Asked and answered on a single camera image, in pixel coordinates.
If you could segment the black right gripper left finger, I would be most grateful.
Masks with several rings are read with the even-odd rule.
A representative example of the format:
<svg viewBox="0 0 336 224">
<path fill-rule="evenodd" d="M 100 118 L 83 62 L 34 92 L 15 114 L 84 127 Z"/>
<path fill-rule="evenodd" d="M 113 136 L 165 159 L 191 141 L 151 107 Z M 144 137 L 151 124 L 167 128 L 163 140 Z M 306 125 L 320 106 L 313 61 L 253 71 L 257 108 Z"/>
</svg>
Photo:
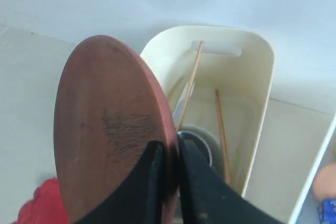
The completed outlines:
<svg viewBox="0 0 336 224">
<path fill-rule="evenodd" d="M 150 141 L 121 185 L 77 223 L 161 223 L 164 145 Z"/>
</svg>

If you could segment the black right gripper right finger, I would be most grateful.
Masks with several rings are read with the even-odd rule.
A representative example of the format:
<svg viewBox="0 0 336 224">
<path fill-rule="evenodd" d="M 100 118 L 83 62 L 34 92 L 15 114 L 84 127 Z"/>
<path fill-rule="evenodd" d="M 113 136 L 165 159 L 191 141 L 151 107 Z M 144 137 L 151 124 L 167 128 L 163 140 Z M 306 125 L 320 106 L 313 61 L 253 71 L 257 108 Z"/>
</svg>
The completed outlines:
<svg viewBox="0 0 336 224">
<path fill-rule="evenodd" d="M 197 146 L 179 138 L 179 190 L 184 223 L 280 223 L 231 189 L 203 159 Z"/>
</svg>

